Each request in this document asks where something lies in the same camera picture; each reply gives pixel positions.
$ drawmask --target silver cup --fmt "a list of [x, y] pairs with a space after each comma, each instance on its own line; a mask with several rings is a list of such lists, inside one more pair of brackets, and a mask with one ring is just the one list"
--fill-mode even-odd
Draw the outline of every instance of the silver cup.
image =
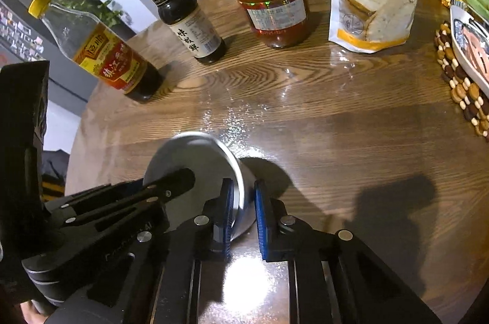
[[203, 132], [183, 132], [174, 136], [151, 159], [144, 175], [144, 185], [181, 168], [194, 171], [195, 185], [166, 204], [169, 230], [200, 215], [204, 203], [219, 196], [223, 178], [231, 178], [234, 182], [231, 238], [235, 239], [253, 224], [255, 176], [224, 143]]

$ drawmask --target human hand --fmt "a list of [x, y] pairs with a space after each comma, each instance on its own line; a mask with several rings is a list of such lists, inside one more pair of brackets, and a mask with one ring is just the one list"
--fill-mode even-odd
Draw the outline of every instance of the human hand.
[[44, 324], [48, 317], [39, 313], [30, 300], [21, 303], [20, 309], [27, 324]]

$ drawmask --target round wooden table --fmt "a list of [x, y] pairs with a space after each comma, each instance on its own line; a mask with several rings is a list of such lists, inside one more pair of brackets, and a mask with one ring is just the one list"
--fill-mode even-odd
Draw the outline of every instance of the round wooden table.
[[[211, 133], [290, 214], [352, 230], [456, 323], [489, 275], [489, 156], [440, 77], [432, 41], [448, 11], [419, 0], [409, 41], [366, 55], [328, 42], [331, 0], [309, 1], [315, 31], [274, 50], [256, 40], [236, 0], [200, 0], [228, 45], [212, 66], [161, 22], [133, 38], [167, 80], [145, 105], [97, 86], [67, 192], [140, 178], [167, 138]], [[255, 237], [251, 229], [244, 239]], [[262, 263], [253, 243], [234, 246], [223, 296], [201, 308], [201, 322], [288, 322], [287, 266]]]

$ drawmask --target yellow bottle cap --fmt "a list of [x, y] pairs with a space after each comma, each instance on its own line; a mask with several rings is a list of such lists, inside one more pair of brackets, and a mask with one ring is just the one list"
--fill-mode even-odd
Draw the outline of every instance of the yellow bottle cap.
[[45, 13], [51, 0], [33, 0], [29, 6], [29, 14], [35, 18], [39, 18]]

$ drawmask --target white label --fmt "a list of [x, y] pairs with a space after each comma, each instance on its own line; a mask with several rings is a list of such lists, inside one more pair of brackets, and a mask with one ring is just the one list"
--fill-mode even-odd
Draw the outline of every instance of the white label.
[[248, 10], [248, 14], [258, 30], [290, 28], [306, 19], [304, 0], [294, 0], [280, 7]]
[[221, 45], [221, 38], [200, 8], [169, 26], [196, 58], [212, 54]]

